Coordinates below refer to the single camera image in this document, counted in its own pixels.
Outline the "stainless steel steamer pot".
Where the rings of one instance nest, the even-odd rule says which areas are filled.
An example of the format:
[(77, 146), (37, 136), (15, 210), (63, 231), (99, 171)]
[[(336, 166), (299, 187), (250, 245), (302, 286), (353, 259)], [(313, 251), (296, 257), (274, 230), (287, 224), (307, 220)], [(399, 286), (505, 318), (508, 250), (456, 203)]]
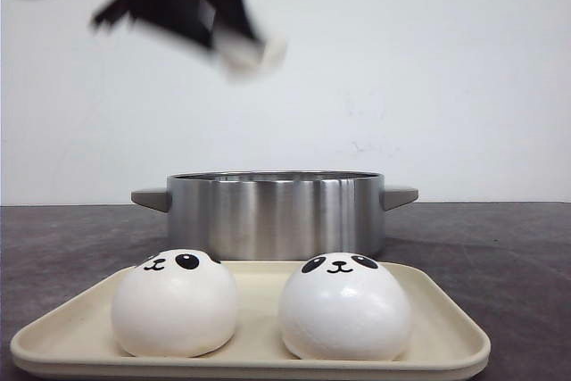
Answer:
[(170, 248), (240, 261), (377, 254), (386, 213), (417, 199), (416, 188), (388, 186), (380, 173), (343, 170), (187, 173), (131, 194), (166, 214)]

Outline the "panda bun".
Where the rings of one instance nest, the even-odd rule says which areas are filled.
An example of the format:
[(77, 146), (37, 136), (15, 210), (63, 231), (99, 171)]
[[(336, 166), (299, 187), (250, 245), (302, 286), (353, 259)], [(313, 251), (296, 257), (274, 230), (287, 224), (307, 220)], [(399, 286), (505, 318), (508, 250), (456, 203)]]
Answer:
[(286, 280), (277, 321), (285, 347), (301, 359), (394, 360), (410, 342), (413, 313), (380, 262), (324, 253)]
[(287, 51), (283, 38), (252, 40), (236, 33), (219, 33), (214, 39), (221, 66), (233, 80), (251, 79), (279, 67)]
[(173, 249), (131, 269), (112, 297), (116, 341), (137, 357), (195, 357), (234, 335), (238, 290), (234, 276), (208, 253)]

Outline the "beige plastic tray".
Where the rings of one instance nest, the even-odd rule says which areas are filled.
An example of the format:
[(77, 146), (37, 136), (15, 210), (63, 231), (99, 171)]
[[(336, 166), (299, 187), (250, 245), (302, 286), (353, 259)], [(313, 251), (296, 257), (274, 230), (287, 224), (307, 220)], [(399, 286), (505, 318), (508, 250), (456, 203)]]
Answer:
[(466, 380), (488, 362), (487, 334), (426, 273), (391, 263), (414, 311), (413, 332), (394, 361), (299, 360), (277, 327), (279, 293), (293, 261), (232, 261), (240, 295), (235, 335), (197, 358), (138, 358), (112, 335), (110, 305), (118, 271), (23, 327), (12, 339), (14, 363), (58, 380)]

